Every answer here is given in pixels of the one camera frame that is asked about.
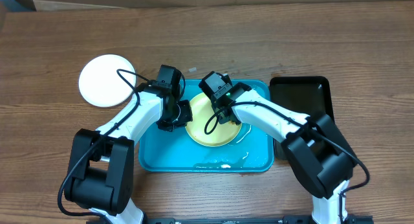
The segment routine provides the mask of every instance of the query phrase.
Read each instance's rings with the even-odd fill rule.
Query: black container
[[[276,77],[271,79],[269,89],[270,100],[279,106],[308,115],[323,111],[334,120],[331,90],[328,79],[323,76]],[[276,140],[274,153],[277,159],[286,159]]]

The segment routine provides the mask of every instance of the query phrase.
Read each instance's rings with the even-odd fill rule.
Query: tray
[[[246,83],[270,99],[265,83],[259,80],[232,80]],[[186,80],[183,100],[201,93],[200,80]],[[138,160],[150,172],[235,172],[268,170],[274,161],[273,139],[260,129],[243,124],[234,140],[220,147],[196,143],[185,128],[170,133],[151,125],[140,139]]]

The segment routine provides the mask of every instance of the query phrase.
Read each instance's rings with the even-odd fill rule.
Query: wood grain
[[[374,215],[375,223],[413,222],[414,2],[384,2],[7,14],[0,33],[1,223],[84,222],[61,214],[56,194],[74,134],[122,108],[90,106],[78,92],[83,66],[108,53],[149,78],[162,63],[186,78],[212,70],[265,82],[327,77],[336,122],[372,175],[366,188],[348,194],[348,211]],[[133,200],[149,217],[312,210],[286,162],[257,175],[154,174],[138,163],[134,173]],[[351,183],[362,179],[357,168]]]

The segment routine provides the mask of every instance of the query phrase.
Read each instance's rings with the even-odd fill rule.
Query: white object
[[[162,99],[157,95],[139,92],[140,105],[135,112],[124,122],[118,129],[114,130],[110,137],[127,137],[134,140],[134,143],[138,143],[145,131],[154,122],[158,121],[162,115]],[[119,112],[111,121],[100,126],[96,130],[101,131],[101,134],[106,133],[111,129],[115,123],[118,123],[124,116],[134,108],[137,102],[136,96],[133,95],[131,101],[126,105],[121,112]],[[101,161],[109,162],[108,157],[102,157]]]
[[[236,103],[260,102],[274,108],[275,110],[292,118],[300,124],[305,124],[307,122],[307,114],[296,113],[294,111],[290,111],[279,105],[276,105],[275,103],[260,96],[255,90],[245,91],[235,101]],[[294,124],[289,123],[289,121],[285,120],[284,118],[280,117],[265,107],[254,105],[238,105],[234,106],[232,109],[237,119],[242,123],[247,123],[258,127],[276,139],[278,142],[285,140],[288,133],[294,133],[300,128]]]
[[[334,189],[333,195],[329,198],[317,198],[312,196],[313,211],[312,219],[317,224],[339,224],[339,193],[348,187],[349,180],[343,181]],[[345,198],[342,198],[342,216],[345,221],[348,216],[345,210]]]
[[[128,204],[124,211],[116,216],[111,216],[106,211],[97,208],[90,208],[89,210],[105,215],[111,223],[116,224],[141,224],[144,219],[144,213],[134,205],[131,198],[129,198]]]
[[[135,72],[125,58],[117,55],[103,55],[91,60],[79,76],[79,91],[90,104],[98,107],[112,107],[122,103],[133,92],[116,73],[117,69]],[[133,86],[136,76],[121,72]]]

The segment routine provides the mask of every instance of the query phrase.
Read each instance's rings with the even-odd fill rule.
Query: black cable
[[[284,115],[284,114],[282,114],[282,113],[280,113],[278,110],[276,110],[276,109],[274,109],[273,107],[270,107],[270,106],[268,106],[268,105],[266,105],[266,104],[262,104],[262,103],[259,103],[259,102],[237,102],[237,103],[234,103],[234,104],[230,104],[228,107],[224,107],[224,108],[221,108],[220,110],[218,110],[218,111],[216,111],[213,115],[212,115],[212,117],[210,117],[210,119],[208,119],[208,121],[207,121],[207,123],[206,123],[206,125],[205,125],[205,127],[204,127],[204,133],[205,134],[207,134],[207,135],[209,135],[209,134],[211,134],[213,131],[214,131],[214,129],[217,127],[217,124],[219,123],[219,118],[218,118],[218,115],[221,113],[221,112],[223,112],[224,110],[226,110],[226,109],[230,109],[230,108],[232,108],[232,107],[234,107],[234,106],[238,106],[238,105],[246,105],[246,104],[248,104],[248,105],[255,105],[255,106],[261,106],[261,107],[265,107],[265,108],[267,108],[268,110],[271,110],[271,111],[273,111],[275,114],[277,114],[278,116],[280,116],[280,117],[282,117],[282,118],[284,118],[285,120],[287,120],[288,122],[290,122],[291,124],[294,124],[294,125],[296,125],[296,126],[298,126],[298,127],[302,127],[303,126],[303,124],[300,124],[300,123],[298,123],[298,122],[296,122],[295,120],[293,120],[292,118],[289,118],[289,117],[287,117],[286,115]],[[216,117],[216,121],[215,121],[215,124],[214,124],[214,127],[212,128],[212,130],[211,131],[209,131],[209,132],[207,132],[207,127],[208,127],[208,124],[213,120],[213,118],[214,117]],[[361,161],[361,160],[359,160],[357,157],[355,157],[353,154],[351,154],[351,153],[349,153],[347,150],[345,150],[344,148],[342,148],[341,146],[339,146],[337,143],[335,143],[335,142],[333,142],[333,141],[331,141],[331,140],[329,140],[327,137],[325,137],[325,136],[323,136],[322,134],[320,134],[320,133],[318,133],[316,130],[314,130],[313,131],[313,134],[314,134],[314,136],[315,137],[317,137],[317,138],[320,138],[320,139],[322,139],[322,140],[324,140],[325,142],[327,142],[328,144],[330,144],[331,146],[333,146],[333,147],[335,147],[335,148],[337,148],[338,150],[340,150],[340,151],[342,151],[342,152],[344,152],[346,155],[348,155],[354,162],[356,162],[361,168],[362,168],[362,170],[365,172],[365,176],[366,176],[366,178],[365,178],[365,181],[364,182],[362,182],[362,183],[360,183],[360,184],[357,184],[357,185],[354,185],[354,186],[350,186],[349,188],[346,188],[346,189],[344,189],[344,190],[342,190],[340,193],[339,193],[339,217],[340,217],[340,221],[341,221],[341,224],[343,224],[343,216],[342,216],[342,198],[343,197],[345,197],[345,193],[346,192],[348,192],[348,191],[351,191],[351,190],[354,190],[354,189],[357,189],[357,188],[361,188],[361,187],[363,187],[363,186],[365,186],[366,184],[368,184],[368,182],[369,182],[369,180],[370,180],[370,175],[369,175],[369,171],[368,171],[368,168],[365,166],[365,164]]]
[[[182,91],[181,91],[179,100],[182,98],[182,96],[184,95],[184,91],[186,90],[186,79],[183,74],[181,74],[181,77],[182,77]]]
[[[104,139],[106,139],[106,137],[109,136],[109,134],[111,134],[114,130],[118,129],[118,127],[124,123],[134,112],[135,110],[138,108],[138,106],[140,105],[140,95],[138,93],[138,91],[136,91],[135,87],[128,82],[128,80],[126,80],[121,74],[120,72],[125,72],[125,73],[129,73],[129,74],[133,74],[135,76],[138,76],[139,78],[144,79],[145,81],[149,81],[147,78],[144,78],[143,76],[131,72],[131,71],[126,71],[124,69],[117,69],[116,73],[118,74],[119,77],[121,77],[121,79],[133,90],[134,94],[136,95],[136,103],[134,105],[134,107],[132,108],[132,110],[130,110],[118,123],[115,123],[114,126],[108,130],[106,133],[104,133],[83,155],[82,157],[79,159],[79,161],[73,166],[72,170],[66,175],[65,179],[63,180],[62,184],[60,185],[59,188],[59,193],[58,193],[58,207],[60,209],[60,211],[68,216],[98,216],[100,218],[103,218],[105,220],[107,220],[107,217],[101,213],[96,213],[96,212],[70,212],[68,210],[66,210],[63,207],[62,204],[62,194],[63,194],[63,190],[67,184],[67,182],[69,181],[69,179],[72,177],[74,171],[77,169],[77,167],[86,159],[88,159],[96,150],[96,148],[99,146],[99,144],[101,143],[101,141],[103,141]]]

